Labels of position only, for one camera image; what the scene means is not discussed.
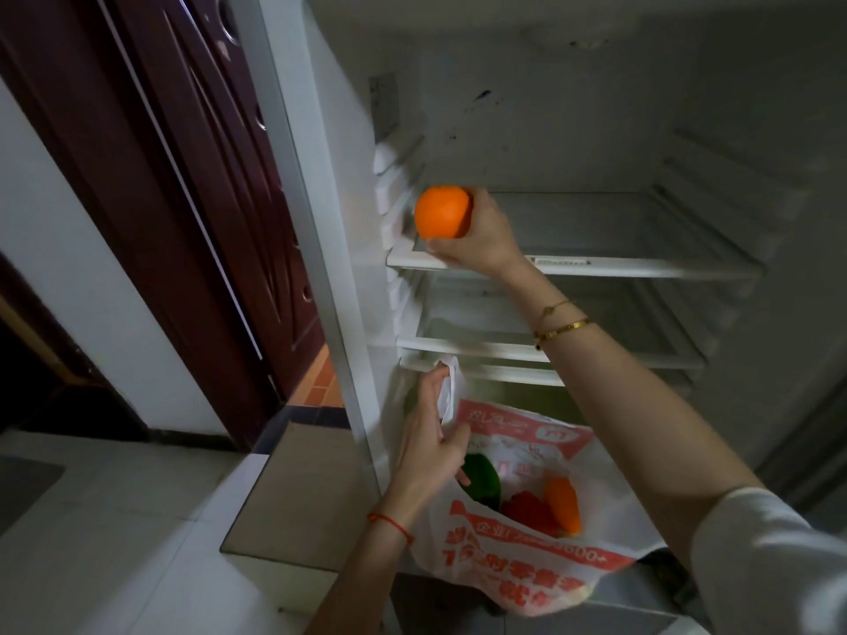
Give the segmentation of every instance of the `person's left hand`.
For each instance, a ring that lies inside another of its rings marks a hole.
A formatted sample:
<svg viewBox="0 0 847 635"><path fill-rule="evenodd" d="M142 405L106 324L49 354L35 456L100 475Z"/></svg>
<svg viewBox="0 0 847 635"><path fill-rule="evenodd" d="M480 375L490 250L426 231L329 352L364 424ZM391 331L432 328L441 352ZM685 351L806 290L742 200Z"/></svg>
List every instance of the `person's left hand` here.
<svg viewBox="0 0 847 635"><path fill-rule="evenodd" d="M468 450L471 428L456 423L452 435L445 438L438 417L441 382L450 375L447 366L439 366L421 377L418 405L406 419L397 470L379 502L378 512L407 530L429 501L454 476L464 485L470 480L461 471Z"/></svg>

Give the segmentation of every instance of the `red stripe on bag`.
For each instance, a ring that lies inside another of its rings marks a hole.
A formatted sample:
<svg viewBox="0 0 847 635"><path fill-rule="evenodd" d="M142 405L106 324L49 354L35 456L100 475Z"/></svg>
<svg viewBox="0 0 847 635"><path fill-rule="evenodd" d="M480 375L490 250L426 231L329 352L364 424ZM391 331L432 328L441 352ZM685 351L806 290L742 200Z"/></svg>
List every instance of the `red stripe on bag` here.
<svg viewBox="0 0 847 635"><path fill-rule="evenodd" d="M460 422L470 423L474 434L511 437L526 444L556 446L565 459L572 459L594 438L594 433L587 427L536 421L514 411L477 401L459 401L456 418Z"/></svg>
<svg viewBox="0 0 847 635"><path fill-rule="evenodd" d="M460 515L468 519L471 522L473 532L481 537L487 537L494 541L502 541L505 544L517 544L538 550L546 550L553 555L559 555L584 566L593 566L602 571L616 571L623 566L629 566L635 561L632 557L612 553L608 550L591 548L590 546L564 544L562 542L548 542L544 539L533 537L516 528L500 523L496 519L469 513L468 509L465 508L465 504L459 500L453 500L453 503L450 505L450 514Z"/></svg>

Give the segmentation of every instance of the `white sleeve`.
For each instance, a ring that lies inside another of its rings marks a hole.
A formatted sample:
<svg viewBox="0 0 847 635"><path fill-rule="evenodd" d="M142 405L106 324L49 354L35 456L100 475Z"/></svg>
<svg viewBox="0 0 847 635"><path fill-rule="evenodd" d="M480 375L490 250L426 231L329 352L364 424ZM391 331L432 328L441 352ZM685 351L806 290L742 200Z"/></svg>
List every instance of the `white sleeve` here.
<svg viewBox="0 0 847 635"><path fill-rule="evenodd" d="M847 543L767 490L721 499L693 535L691 565L718 635L847 633Z"/></svg>

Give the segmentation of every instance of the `plastic bag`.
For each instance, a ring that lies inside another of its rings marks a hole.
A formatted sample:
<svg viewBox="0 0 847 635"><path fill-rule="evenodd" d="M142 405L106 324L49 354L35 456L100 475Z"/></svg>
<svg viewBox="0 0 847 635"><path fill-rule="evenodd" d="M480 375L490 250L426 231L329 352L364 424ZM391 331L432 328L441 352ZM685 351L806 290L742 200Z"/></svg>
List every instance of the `plastic bag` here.
<svg viewBox="0 0 847 635"><path fill-rule="evenodd" d="M546 615L585 601L603 575L661 548L662 538L607 451L588 427L572 426L491 403L463 398L455 356L438 401L443 425L471 424L469 453L488 457L502 499L544 481L569 477L583 533L552 538L472 501L450 481L415 525L418 566L451 583L477 587L523 616Z"/></svg>

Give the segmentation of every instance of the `orange fruit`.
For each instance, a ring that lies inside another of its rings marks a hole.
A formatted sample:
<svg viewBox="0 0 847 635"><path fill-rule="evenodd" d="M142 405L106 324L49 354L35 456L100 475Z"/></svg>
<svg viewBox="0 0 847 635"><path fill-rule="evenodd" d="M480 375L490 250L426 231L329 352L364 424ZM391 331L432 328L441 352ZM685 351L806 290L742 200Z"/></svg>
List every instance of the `orange fruit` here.
<svg viewBox="0 0 847 635"><path fill-rule="evenodd" d="M471 226L471 197L461 187L430 187L415 205L415 227L424 240L459 239Z"/></svg>
<svg viewBox="0 0 847 635"><path fill-rule="evenodd" d="M577 491L573 489L570 480L557 477L547 481L544 496L559 526L568 534L581 534L582 519L579 518Z"/></svg>

